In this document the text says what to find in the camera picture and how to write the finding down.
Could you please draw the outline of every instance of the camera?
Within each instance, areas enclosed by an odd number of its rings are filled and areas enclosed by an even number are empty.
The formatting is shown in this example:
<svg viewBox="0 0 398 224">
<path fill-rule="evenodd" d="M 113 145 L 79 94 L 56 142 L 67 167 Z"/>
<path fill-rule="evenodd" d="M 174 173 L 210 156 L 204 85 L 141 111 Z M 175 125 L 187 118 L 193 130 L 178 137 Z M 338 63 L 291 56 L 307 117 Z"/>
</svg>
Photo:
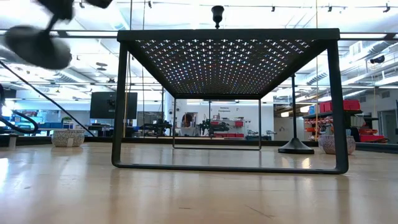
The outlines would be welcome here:
<svg viewBox="0 0 398 224">
<path fill-rule="evenodd" d="M 371 59 L 370 62 L 371 63 L 383 63 L 385 61 L 385 59 L 386 58 L 384 57 L 384 55 L 382 55 L 378 58 Z"/>
</svg>

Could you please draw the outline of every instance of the white planter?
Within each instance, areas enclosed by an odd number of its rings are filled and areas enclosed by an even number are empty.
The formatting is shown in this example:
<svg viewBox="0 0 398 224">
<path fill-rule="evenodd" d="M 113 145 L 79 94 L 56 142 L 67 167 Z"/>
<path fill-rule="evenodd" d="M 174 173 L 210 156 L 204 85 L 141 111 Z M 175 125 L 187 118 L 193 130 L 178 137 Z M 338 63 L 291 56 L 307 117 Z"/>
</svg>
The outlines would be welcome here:
<svg viewBox="0 0 398 224">
<path fill-rule="evenodd" d="M 54 130 L 51 141 L 55 147 L 79 147 L 85 141 L 85 131 Z"/>
</svg>

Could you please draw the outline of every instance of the metal pole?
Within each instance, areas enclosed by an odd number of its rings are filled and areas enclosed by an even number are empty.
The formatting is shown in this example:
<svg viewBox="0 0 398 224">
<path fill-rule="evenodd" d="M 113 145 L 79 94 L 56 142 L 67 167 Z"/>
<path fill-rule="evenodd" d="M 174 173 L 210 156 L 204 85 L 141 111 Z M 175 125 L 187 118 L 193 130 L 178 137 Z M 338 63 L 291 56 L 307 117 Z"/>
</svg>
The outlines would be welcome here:
<svg viewBox="0 0 398 224">
<path fill-rule="evenodd" d="M 208 130 L 208 133 L 209 133 L 210 139 L 213 139 L 213 137 L 210 136 L 210 127 L 211 127 L 211 117 L 210 117 L 211 105 L 210 105 L 210 103 L 211 103 L 211 100 L 209 100 L 209 130 Z"/>
<path fill-rule="evenodd" d="M 175 122 L 175 110 L 177 109 L 177 102 L 176 102 L 176 98 L 174 98 L 174 111 L 173 111 L 173 147 L 175 147 L 175 124 L 177 122 Z"/>
<path fill-rule="evenodd" d="M 261 99 L 259 100 L 259 149 L 261 149 Z"/>
<path fill-rule="evenodd" d="M 112 140 L 112 164 L 120 164 L 120 153 L 123 136 L 124 102 L 126 100 L 127 47 L 120 43 L 118 87 L 116 89 L 116 105 L 114 118 L 114 132 Z"/>
<path fill-rule="evenodd" d="M 292 107 L 293 107 L 293 138 L 297 138 L 297 124 L 296 124 L 296 95 L 295 95 L 295 84 L 294 84 L 294 76 L 292 75 Z"/>
<path fill-rule="evenodd" d="M 333 127 L 335 129 L 336 170 L 344 173 L 348 170 L 348 153 L 337 41 L 328 46 L 328 64 Z"/>
<path fill-rule="evenodd" d="M 163 104 L 164 104 L 164 87 L 162 87 L 162 121 L 164 121 L 164 106 L 163 106 Z"/>
</svg>

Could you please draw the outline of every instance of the black stand base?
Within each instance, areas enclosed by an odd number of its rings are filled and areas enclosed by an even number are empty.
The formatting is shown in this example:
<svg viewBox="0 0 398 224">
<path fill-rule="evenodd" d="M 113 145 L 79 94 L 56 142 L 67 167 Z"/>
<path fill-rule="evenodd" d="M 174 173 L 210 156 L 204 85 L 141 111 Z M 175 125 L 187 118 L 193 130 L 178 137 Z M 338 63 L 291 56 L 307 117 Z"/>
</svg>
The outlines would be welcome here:
<svg viewBox="0 0 398 224">
<path fill-rule="evenodd" d="M 292 138 L 286 145 L 278 149 L 280 153 L 314 154 L 314 150 L 303 144 L 298 138 Z"/>
</svg>

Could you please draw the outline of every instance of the perforated metal tabletop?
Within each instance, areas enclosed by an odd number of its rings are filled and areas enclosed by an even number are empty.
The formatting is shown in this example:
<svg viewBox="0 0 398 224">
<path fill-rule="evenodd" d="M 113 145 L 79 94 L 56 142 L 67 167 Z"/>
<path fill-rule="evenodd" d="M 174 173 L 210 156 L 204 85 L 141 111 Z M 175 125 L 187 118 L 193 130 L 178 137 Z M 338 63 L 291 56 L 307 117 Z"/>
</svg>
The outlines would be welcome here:
<svg viewBox="0 0 398 224">
<path fill-rule="evenodd" d="M 118 32 L 173 97 L 210 100 L 261 99 L 339 38 L 338 29 Z"/>
</svg>

